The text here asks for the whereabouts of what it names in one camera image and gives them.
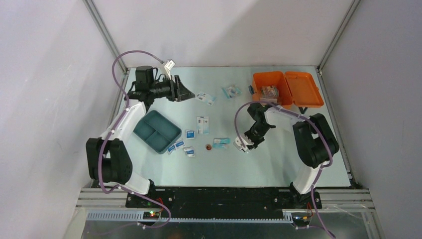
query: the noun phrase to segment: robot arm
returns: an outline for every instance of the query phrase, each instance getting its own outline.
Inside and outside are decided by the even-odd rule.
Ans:
[[[119,121],[115,130],[112,126],[119,120],[117,116],[107,130],[99,138],[90,138],[86,143],[88,168],[90,177],[98,180],[98,159],[100,148],[106,135],[112,132],[105,144],[102,163],[103,181],[106,183],[121,184],[134,192],[147,194],[150,180],[133,172],[134,164],[126,150],[124,142],[129,139],[138,122],[147,113],[156,98],[166,97],[170,101],[184,101],[195,97],[180,81],[178,75],[171,76],[169,71],[166,77],[158,82],[154,80],[153,67],[141,66],[136,68],[135,90],[129,91],[128,112]]]
[[[317,132],[315,132],[314,128],[307,121],[293,116],[287,116],[269,105],[262,106],[260,103],[253,103],[248,107],[248,113],[256,122],[248,131],[240,136],[244,145],[240,142],[239,137],[236,138],[234,141],[236,148],[248,152],[258,147],[264,141],[264,135],[267,131],[275,128],[275,126],[270,124],[271,121],[269,119],[272,119],[269,117],[270,114],[277,114],[280,116],[280,120],[287,120],[289,126],[293,125],[296,147],[299,157],[303,162],[290,188],[295,194],[307,195],[311,190],[312,183],[318,174],[319,168],[329,163],[328,152],[321,138],[316,137],[314,139],[313,137],[313,134]],[[338,143],[325,117],[322,114],[315,114],[310,116],[309,119],[323,134],[331,154],[334,155],[337,153],[339,150]]]

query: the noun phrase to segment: gray wall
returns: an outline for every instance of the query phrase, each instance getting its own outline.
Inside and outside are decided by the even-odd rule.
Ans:
[[[316,65],[351,0],[98,0],[121,52],[176,66]],[[125,57],[128,66],[150,57]]]
[[[421,238],[422,1],[362,1],[323,69],[387,238]]]
[[[83,1],[0,1],[0,238],[59,239],[107,126],[113,57]]]

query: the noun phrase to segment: light blue table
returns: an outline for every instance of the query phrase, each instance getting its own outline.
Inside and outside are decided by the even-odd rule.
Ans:
[[[170,102],[157,99],[150,110],[157,110],[183,131],[196,129],[197,116],[210,117],[210,134],[197,135],[194,140],[185,140],[187,146],[193,146],[196,157],[189,158],[179,149],[171,155],[157,154],[134,133],[126,148],[131,160],[141,161],[140,172],[152,179],[159,186],[221,186],[221,187],[286,187],[296,177],[302,164],[293,134],[276,128],[268,131],[265,141],[250,153],[238,151],[232,144],[228,150],[212,149],[207,151],[206,144],[212,144],[215,137],[236,138],[234,114],[244,103],[252,100],[248,86],[252,74],[265,71],[304,71],[312,74],[316,85],[320,87],[318,77],[312,66],[283,67],[180,67],[173,68],[172,74],[179,75],[182,83],[194,93],[200,91],[217,96],[213,106],[198,100]],[[126,84],[129,90],[135,80],[134,69],[130,71]],[[234,99],[226,99],[222,86],[236,84],[243,94]],[[307,115],[322,113],[332,123],[326,106],[309,108]],[[244,108],[238,117],[239,132],[247,131],[254,121]],[[337,153],[334,163],[323,171],[318,186],[350,186],[342,156]]]

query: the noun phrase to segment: open orange toolbox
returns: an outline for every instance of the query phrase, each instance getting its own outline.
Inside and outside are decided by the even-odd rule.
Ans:
[[[261,98],[261,87],[276,86],[279,91],[277,103],[286,109],[292,104],[298,107],[319,108],[324,105],[314,78],[308,72],[281,71],[259,72],[253,74],[252,99]]]

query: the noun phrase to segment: teal tray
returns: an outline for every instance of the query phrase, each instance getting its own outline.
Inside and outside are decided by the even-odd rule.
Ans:
[[[182,135],[179,127],[157,111],[147,113],[133,132],[159,154],[163,154]]]

